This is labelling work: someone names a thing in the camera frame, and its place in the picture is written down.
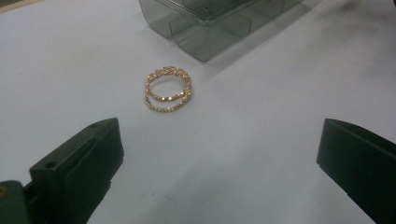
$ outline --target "white surface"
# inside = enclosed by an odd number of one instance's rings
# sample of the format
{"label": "white surface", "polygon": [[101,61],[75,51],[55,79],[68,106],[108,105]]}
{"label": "white surface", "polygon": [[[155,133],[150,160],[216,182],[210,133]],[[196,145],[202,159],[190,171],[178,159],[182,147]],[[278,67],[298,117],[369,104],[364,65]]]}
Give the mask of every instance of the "white surface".
{"label": "white surface", "polygon": [[[0,179],[118,117],[125,162],[90,223],[373,224],[316,165],[325,118],[396,142],[396,8],[306,0],[208,63],[148,28],[137,1],[46,0],[0,14]],[[191,74],[172,114],[143,101]]]}

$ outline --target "twisted gold ring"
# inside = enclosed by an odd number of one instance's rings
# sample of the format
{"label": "twisted gold ring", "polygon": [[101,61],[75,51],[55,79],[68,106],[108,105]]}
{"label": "twisted gold ring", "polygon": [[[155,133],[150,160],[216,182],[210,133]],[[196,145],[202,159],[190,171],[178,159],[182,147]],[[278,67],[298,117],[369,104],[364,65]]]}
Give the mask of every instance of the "twisted gold ring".
{"label": "twisted gold ring", "polygon": [[[173,96],[168,96],[168,97],[161,97],[159,95],[154,94],[151,89],[150,89],[150,84],[163,76],[175,76],[175,77],[180,77],[184,84],[186,85],[185,89],[178,93],[175,94]],[[145,101],[146,101],[146,105],[148,106],[148,108],[150,108],[151,110],[157,111],[157,112],[163,112],[163,113],[167,113],[167,112],[174,112],[178,109],[180,109],[183,105],[185,105],[186,103],[188,103],[190,101],[191,98],[191,78],[189,76],[189,74],[184,71],[181,68],[177,68],[174,66],[169,66],[169,67],[162,67],[160,69],[157,69],[155,71],[153,71],[151,74],[148,75],[148,78],[146,80],[146,90],[145,90]],[[154,100],[159,101],[159,102],[173,102],[175,100],[178,100],[181,98],[181,102],[174,105],[174,106],[170,106],[170,107],[158,107],[155,106],[151,103],[151,101],[149,100],[149,97],[152,97]]]}

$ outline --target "ring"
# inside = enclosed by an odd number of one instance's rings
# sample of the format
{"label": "ring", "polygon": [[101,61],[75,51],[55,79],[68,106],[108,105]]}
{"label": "ring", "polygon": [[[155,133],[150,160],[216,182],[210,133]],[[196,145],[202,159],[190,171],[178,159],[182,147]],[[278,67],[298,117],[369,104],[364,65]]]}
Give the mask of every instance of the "ring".
{"label": "ring", "polygon": [[[150,89],[150,84],[157,78],[163,77],[163,76],[175,76],[175,77],[180,77],[183,82],[185,83],[186,87],[185,89],[173,96],[168,96],[168,97],[161,97],[159,95],[154,94],[151,89]],[[157,111],[157,112],[174,112],[178,109],[180,109],[183,105],[188,103],[191,98],[191,78],[189,74],[184,71],[181,68],[177,68],[174,66],[169,66],[169,67],[162,67],[160,69],[157,69],[153,71],[151,74],[148,75],[148,78],[146,80],[146,89],[145,89],[145,101],[146,105],[148,108],[151,110]],[[181,102],[170,107],[158,107],[155,106],[151,103],[149,100],[149,97],[152,97],[154,100],[159,101],[159,102],[173,102],[175,100],[178,100],[181,98]]]}

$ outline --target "dark green plastic part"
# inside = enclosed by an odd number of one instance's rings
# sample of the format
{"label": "dark green plastic part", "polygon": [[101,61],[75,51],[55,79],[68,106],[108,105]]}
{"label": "dark green plastic part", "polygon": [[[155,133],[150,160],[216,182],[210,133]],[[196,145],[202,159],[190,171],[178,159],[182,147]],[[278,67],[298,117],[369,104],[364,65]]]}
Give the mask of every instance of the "dark green plastic part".
{"label": "dark green plastic part", "polygon": [[396,223],[395,144],[357,125],[326,119],[317,163],[375,223]]}
{"label": "dark green plastic part", "polygon": [[122,164],[117,119],[96,122],[30,169],[35,191],[49,211],[47,223],[86,223]]}

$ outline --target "plastic container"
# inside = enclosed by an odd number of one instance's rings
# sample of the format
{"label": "plastic container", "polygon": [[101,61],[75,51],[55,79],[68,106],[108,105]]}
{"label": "plastic container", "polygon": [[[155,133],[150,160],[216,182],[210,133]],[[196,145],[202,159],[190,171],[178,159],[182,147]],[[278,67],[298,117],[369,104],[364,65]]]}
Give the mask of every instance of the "plastic container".
{"label": "plastic container", "polygon": [[282,13],[284,0],[140,0],[148,25],[200,61]]}

